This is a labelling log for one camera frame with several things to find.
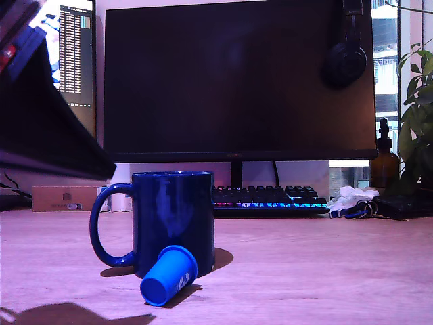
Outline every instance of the computer monitor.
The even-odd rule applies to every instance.
[[[107,10],[104,150],[128,163],[374,157],[371,4],[354,27],[343,3]],[[335,87],[323,65],[353,46],[346,32],[365,72]]]
[[[95,0],[47,0],[29,25],[47,33],[53,84],[96,137]]]

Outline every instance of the headphones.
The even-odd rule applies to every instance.
[[[367,56],[361,48],[359,17],[363,15],[363,0],[343,0],[346,41],[333,46],[326,55],[322,75],[333,88],[344,88],[365,71]]]

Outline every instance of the wooden desk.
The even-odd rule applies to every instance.
[[[96,257],[88,213],[0,217],[2,325],[433,324],[433,218],[217,219],[219,269],[159,308],[135,275],[109,276],[125,270]],[[101,214],[109,253],[131,227]]]

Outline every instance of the potted plant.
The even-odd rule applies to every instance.
[[[433,14],[425,10],[392,6]],[[420,188],[433,190],[433,55],[425,49],[430,41],[412,44],[411,52],[403,55],[398,64],[400,74],[411,56],[421,57],[420,65],[411,64],[415,76],[407,85],[407,99],[403,102],[404,105],[410,105],[401,117],[398,139],[398,155],[404,162],[403,172],[390,188],[389,194],[408,195]]]

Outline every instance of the amber glass bottle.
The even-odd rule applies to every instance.
[[[399,178],[400,159],[391,152],[388,120],[380,120],[380,138],[376,141],[378,157],[370,162],[370,186],[382,195]]]

